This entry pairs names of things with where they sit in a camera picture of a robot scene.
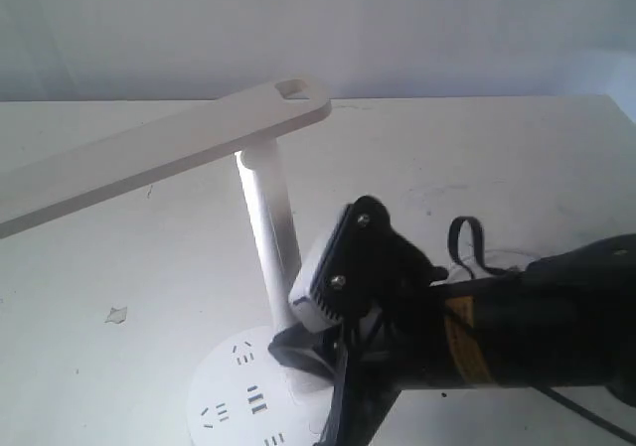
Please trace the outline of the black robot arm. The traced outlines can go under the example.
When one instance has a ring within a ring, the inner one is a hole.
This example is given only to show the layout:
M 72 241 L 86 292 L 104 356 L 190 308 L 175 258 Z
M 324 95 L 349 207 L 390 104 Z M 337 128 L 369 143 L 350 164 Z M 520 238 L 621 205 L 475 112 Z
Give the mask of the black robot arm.
M 560 389 L 602 386 L 635 402 L 634 236 L 500 268 L 486 263 L 473 217 L 452 221 L 451 259 L 460 261 L 464 228 L 473 263 L 453 282 L 394 230 L 378 199 L 363 196 L 298 274 L 289 298 L 296 321 L 268 349 L 281 365 L 332 383 L 319 443 L 369 444 L 405 390 L 489 386 L 531 388 L 633 442 Z

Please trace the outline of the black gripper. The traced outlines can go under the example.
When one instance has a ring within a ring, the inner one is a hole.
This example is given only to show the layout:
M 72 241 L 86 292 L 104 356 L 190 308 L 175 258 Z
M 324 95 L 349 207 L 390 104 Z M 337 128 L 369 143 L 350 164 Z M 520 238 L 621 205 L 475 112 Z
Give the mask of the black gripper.
M 398 373 L 408 345 L 398 320 L 410 315 L 419 289 L 444 280 L 396 232 L 372 196 L 347 205 L 317 269 L 317 294 L 337 326 L 311 333 L 295 324 L 277 333 L 269 353 L 284 367 L 334 379 L 322 445 L 367 445 L 400 395 Z

